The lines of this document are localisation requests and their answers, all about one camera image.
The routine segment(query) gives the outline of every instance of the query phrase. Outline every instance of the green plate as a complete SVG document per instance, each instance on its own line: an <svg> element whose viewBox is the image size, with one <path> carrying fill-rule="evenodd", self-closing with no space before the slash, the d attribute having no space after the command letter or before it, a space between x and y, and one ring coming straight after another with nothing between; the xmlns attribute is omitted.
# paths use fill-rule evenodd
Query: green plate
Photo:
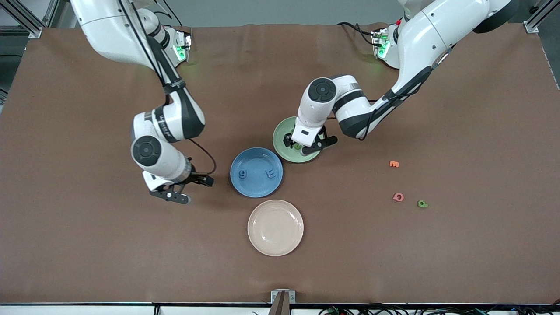
<svg viewBox="0 0 560 315"><path fill-rule="evenodd" d="M281 121L281 123L274 129L274 134L272 135L272 144L274 149L279 156L283 159L293 162L293 163L304 163L311 161L315 158L319 151L313 152L309 155L301 155L301 145L299 143L295 144L293 148L286 147L284 145L284 135L286 133L292 133L293 128L296 125L296 117L289 117Z"/></svg>

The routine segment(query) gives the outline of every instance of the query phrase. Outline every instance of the black joint cap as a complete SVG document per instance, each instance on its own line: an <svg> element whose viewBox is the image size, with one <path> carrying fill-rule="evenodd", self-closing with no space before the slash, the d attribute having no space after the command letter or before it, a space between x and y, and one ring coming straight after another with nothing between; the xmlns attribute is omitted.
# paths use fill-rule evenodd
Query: black joint cap
<svg viewBox="0 0 560 315"><path fill-rule="evenodd" d="M153 136L142 136L134 143L132 155L136 162L144 166L152 166L160 158L160 142Z"/></svg>
<svg viewBox="0 0 560 315"><path fill-rule="evenodd" d="M309 98L313 101L326 103L334 98L337 94L337 87L332 80L327 78L319 78L313 80L309 90L307 91Z"/></svg>

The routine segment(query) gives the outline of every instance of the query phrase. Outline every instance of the plate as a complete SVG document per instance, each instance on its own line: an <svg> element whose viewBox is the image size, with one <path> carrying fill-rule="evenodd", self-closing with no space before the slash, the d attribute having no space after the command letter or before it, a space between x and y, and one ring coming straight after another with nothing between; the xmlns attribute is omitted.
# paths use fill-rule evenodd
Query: plate
<svg viewBox="0 0 560 315"><path fill-rule="evenodd" d="M247 234L257 251L267 256L283 256L299 245L304 235L304 221L291 203L268 200L251 213Z"/></svg>
<svg viewBox="0 0 560 315"><path fill-rule="evenodd" d="M274 152L263 147L252 147L238 154L231 164L230 178L235 189L244 196L261 198L273 193L284 170Z"/></svg>
<svg viewBox="0 0 560 315"><path fill-rule="evenodd" d="M276 126L276 129L274 129L272 144L274 145L276 153L283 159L293 163L304 163L315 158L319 154L319 151L308 155L301 155L301 145L299 143L295 144L293 148L284 145L284 135L286 133L292 133L295 125L295 116L288 117L281 121L278 126Z"/></svg>

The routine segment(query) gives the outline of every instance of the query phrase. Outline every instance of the blue plate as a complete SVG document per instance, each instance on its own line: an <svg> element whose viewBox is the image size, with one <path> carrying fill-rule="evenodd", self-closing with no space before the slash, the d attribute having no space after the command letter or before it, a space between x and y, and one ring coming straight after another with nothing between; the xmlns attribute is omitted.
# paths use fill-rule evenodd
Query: blue plate
<svg viewBox="0 0 560 315"><path fill-rule="evenodd" d="M252 147L239 153L230 170L235 189L251 198L273 193L280 186L283 175L280 159L263 147Z"/></svg>

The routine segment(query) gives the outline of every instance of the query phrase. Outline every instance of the black cable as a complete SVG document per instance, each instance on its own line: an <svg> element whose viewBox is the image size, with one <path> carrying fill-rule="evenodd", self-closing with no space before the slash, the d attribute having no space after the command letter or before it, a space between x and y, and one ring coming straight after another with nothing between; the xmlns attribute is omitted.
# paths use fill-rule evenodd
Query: black cable
<svg viewBox="0 0 560 315"><path fill-rule="evenodd" d="M489 310L487 310L487 311L485 311L485 312L488 313L488 312L494 310L497 306L498 306L498 305L494 305L491 309L489 309Z"/></svg>
<svg viewBox="0 0 560 315"><path fill-rule="evenodd" d="M373 315L366 305L360 305L356 309L359 311L357 315Z"/></svg>
<svg viewBox="0 0 560 315"><path fill-rule="evenodd" d="M214 159L214 157L212 156L212 154L210 154L210 152L208 152L205 148L203 148L200 144L198 144L196 141L189 139L190 142L194 143L196 146L198 146L202 151L204 151L204 153L206 153L206 155L208 155L210 157L210 159L212 160L212 163L214 164L214 167L212 168L212 170L210 172L207 173L200 173L200 172L196 172L198 175L210 175L212 173L214 173L216 171L216 160Z"/></svg>
<svg viewBox="0 0 560 315"><path fill-rule="evenodd" d="M532 309L532 308L530 308L530 307L526 307L525 309L526 309L526 310L527 310L527 309L529 310L529 314L530 314L530 315L536 315L536 311L535 311L534 309Z"/></svg>
<svg viewBox="0 0 560 315"><path fill-rule="evenodd" d="M117 0L117 1L119 1L120 7L123 9L124 16L127 17L128 24L130 24L130 27L132 27L132 31L134 32L134 34L135 34L135 36L136 36L136 39L138 39L138 42L140 43L140 46L142 47L142 50L144 50L144 54L146 54L146 58L148 58L150 64L151 64L152 67L153 67L153 70L156 72L157 78L160 79L161 86L165 85L164 79L160 76L159 73L157 73L156 65L153 63L152 58L150 58L150 54L148 54L148 50L147 50L146 47L144 46L144 43L142 42L142 39L140 39L140 35L138 35L138 32L136 31L136 27L134 27L134 25L132 24L132 19L131 19L130 16L128 15L127 9L124 7L123 0Z"/></svg>
<svg viewBox="0 0 560 315"><path fill-rule="evenodd" d="M138 19L138 22L140 23L140 26L142 27L142 31L144 32L144 36L145 36L145 38L146 38L146 40L147 40L148 33L146 33L146 29L144 28L144 24L142 24L142 20L140 19L140 14L138 13L138 10L136 9L136 6L134 5L134 2L131 2L130 4L132 5L132 8L134 9L134 13L136 14L136 18ZM153 64L153 62L151 61L151 59L150 59L150 63L152 64L152 66L154 66L154 67L153 67L153 70L156 72L157 76L160 78L161 86L165 86L164 76L163 76L163 70L161 69L161 65L160 65L160 63L159 63L157 60L155 60L154 62L157 64L157 69L156 69L155 65Z"/></svg>
<svg viewBox="0 0 560 315"><path fill-rule="evenodd" d="M404 309L404 308L402 308L402 307L400 307L400 306L394 305L393 307L402 310L406 315L410 315L406 309Z"/></svg>
<svg viewBox="0 0 560 315"><path fill-rule="evenodd" d="M154 11L154 13L163 14L163 15L166 15L168 18L173 18L169 13L165 13L163 11Z"/></svg>
<svg viewBox="0 0 560 315"><path fill-rule="evenodd" d="M356 32L361 32L361 33L364 34L364 35L370 35L370 36L371 36L371 33L368 33L368 32L366 32L366 31L363 31L362 29L359 29L358 27L356 27L356 26L354 26L354 25L352 25L352 24L350 24L350 23L348 23L348 22L340 22L340 23L338 23L337 25L347 25L347 26L350 26L351 28L353 28L354 31L356 31Z"/></svg>
<svg viewBox="0 0 560 315"><path fill-rule="evenodd" d="M367 100L367 101L370 102L370 103L375 103L375 102L377 102L377 100ZM336 119L336 117L327 117L326 119L329 121L329 120L331 120L331 119ZM405 313L406 313L407 315L410 315L410 314L408 314L408 312L407 312L405 309L403 309L403 308L400 308L400 309L402 309L403 311L405 311Z"/></svg>
<svg viewBox="0 0 560 315"><path fill-rule="evenodd" d="M370 311L368 310L368 313L369 313L370 315L379 315L379 314L382 313L382 312L387 312L387 313L389 313L390 315L393 315L393 313L392 313L391 311L395 312L396 314L400 314L399 312L397 312L394 308L390 307L389 305L384 305L384 304L376 303L376 304L370 304L370 305L368 305L368 307L369 307L370 309L371 309L372 307L375 307L375 309L379 309L379 311L376 312L375 314L373 314L372 312L370 312Z"/></svg>
<svg viewBox="0 0 560 315"><path fill-rule="evenodd" d="M379 30L381 30L381 29L372 30L371 32L368 33L368 32L366 32L366 31L363 31L363 30L360 28L360 26L359 26L358 23L356 23L355 26L352 25L352 24L350 24L350 23L348 23L348 22L340 22L340 23L338 23L337 25L348 25L348 26L350 26L354 31L359 32L359 34L362 35L362 38L363 38L368 44L370 44L370 45L372 45L372 46L375 46L375 47L381 47L381 46L382 46L381 44L373 43L373 42L369 41L369 40L366 38L366 35L371 36L371 32L379 31Z"/></svg>
<svg viewBox="0 0 560 315"><path fill-rule="evenodd" d="M412 92L412 93L405 93L405 94L395 95L395 96L393 96L393 97L390 97L390 98L387 99L387 104L389 104L389 102L392 101L392 100L394 100L394 99L397 99L397 98L400 99L400 98L403 98L403 97L405 97L405 96L411 96L411 95L413 95L413 94L416 94L416 93L418 92L418 90L419 90L419 89L416 89L416 91L414 91L414 92ZM358 140L364 141L364 140L366 139L367 133L368 133L368 131L370 130L371 118L373 118L374 114L375 114L375 111L372 112L371 115L367 118L366 133L363 134L363 137L358 138Z"/></svg>
<svg viewBox="0 0 560 315"><path fill-rule="evenodd" d="M461 310L459 310L457 308L454 308L454 307L448 307L448 308L444 308L444 309L438 309L437 311L432 312L432 313L428 313L426 315L437 315L437 314L445 315L446 313L454 313L454 314L459 314L459 315L473 315L474 314L474 312L472 312L472 311L468 311L468 310L461 311Z"/></svg>
<svg viewBox="0 0 560 315"><path fill-rule="evenodd" d="M347 308L341 308L341 310L343 310L347 315L355 315L352 311L350 311Z"/></svg>
<svg viewBox="0 0 560 315"><path fill-rule="evenodd" d="M324 309L320 310L320 311L319 311L319 314L317 314L317 315L321 315L323 312L328 311L328 310L330 310L330 306L327 307L327 308L324 308Z"/></svg>
<svg viewBox="0 0 560 315"><path fill-rule="evenodd" d="M169 9L169 11L171 11L171 13L173 13L173 16L175 17L177 22L179 22L179 25L183 26L183 23L181 23L181 20L179 20L179 18L177 17L177 14L175 14L175 11L173 11L173 9L169 6L169 4L167 4L167 0L163 0L163 2L165 3L165 6Z"/></svg>

